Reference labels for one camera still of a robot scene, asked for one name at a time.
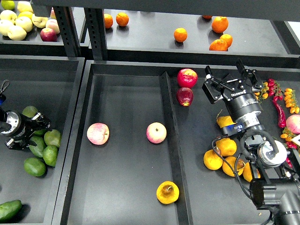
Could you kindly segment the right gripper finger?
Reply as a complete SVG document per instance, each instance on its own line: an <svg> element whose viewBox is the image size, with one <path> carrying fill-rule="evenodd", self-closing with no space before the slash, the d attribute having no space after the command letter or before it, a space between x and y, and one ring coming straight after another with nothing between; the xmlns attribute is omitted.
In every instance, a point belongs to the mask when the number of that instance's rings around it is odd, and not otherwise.
<svg viewBox="0 0 300 225"><path fill-rule="evenodd" d="M206 66L205 73L206 77L202 85L202 90L211 104L215 104L217 101L222 100L224 98L223 93L225 90L232 92L232 88L225 83L225 81L215 78L212 75L210 66Z"/></svg>
<svg viewBox="0 0 300 225"><path fill-rule="evenodd" d="M239 84L238 87L241 90L246 90L248 92L259 92L263 89L263 83L256 76L256 70L245 68L241 59L236 61L236 68L240 74L240 78L238 79Z"/></svg>

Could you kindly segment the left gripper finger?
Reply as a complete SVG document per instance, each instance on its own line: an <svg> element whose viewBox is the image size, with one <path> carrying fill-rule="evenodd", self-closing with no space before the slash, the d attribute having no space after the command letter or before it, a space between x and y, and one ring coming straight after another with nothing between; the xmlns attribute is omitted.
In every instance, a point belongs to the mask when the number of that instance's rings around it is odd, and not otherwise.
<svg viewBox="0 0 300 225"><path fill-rule="evenodd" d="M35 114L30 113L25 116L28 117L25 120L25 128L27 130L49 129L51 126L51 121L41 112L36 112Z"/></svg>
<svg viewBox="0 0 300 225"><path fill-rule="evenodd" d="M30 145L36 147L37 144L34 141L32 141L30 138L31 136L10 137L9 139L6 140L5 145L10 150L24 150Z"/></svg>

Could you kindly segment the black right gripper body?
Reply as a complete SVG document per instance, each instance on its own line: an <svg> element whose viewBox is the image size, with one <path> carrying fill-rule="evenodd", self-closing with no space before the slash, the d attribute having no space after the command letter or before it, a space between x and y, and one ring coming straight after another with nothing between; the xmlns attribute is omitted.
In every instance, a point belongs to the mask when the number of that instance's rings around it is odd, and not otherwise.
<svg viewBox="0 0 300 225"><path fill-rule="evenodd" d="M251 113L255 116L261 114L262 107L251 89L229 91L224 89L223 100L225 106L234 122Z"/></svg>

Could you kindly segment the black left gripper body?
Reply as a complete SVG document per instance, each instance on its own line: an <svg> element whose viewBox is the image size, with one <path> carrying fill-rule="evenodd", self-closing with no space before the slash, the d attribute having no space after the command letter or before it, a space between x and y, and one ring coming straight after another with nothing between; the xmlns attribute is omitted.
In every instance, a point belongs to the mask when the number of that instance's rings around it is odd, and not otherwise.
<svg viewBox="0 0 300 225"><path fill-rule="evenodd" d="M11 126L7 131L7 137L14 141L29 140L33 135L35 121L27 116L18 112L7 111L7 123Z"/></svg>

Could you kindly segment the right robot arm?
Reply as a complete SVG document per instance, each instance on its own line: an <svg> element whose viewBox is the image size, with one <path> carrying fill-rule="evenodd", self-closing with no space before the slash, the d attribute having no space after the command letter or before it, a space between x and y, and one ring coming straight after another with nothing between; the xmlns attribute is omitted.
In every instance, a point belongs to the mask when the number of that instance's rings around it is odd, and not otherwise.
<svg viewBox="0 0 300 225"><path fill-rule="evenodd" d="M240 154L249 162L253 179L242 187L245 195L259 210L270 212L276 225L297 225L300 222L300 157L295 148L285 148L259 122L262 107L255 93L263 88L256 71L236 62L237 75L213 76L205 68L202 89L214 104L224 101L232 125L221 129L223 138L238 140Z"/></svg>

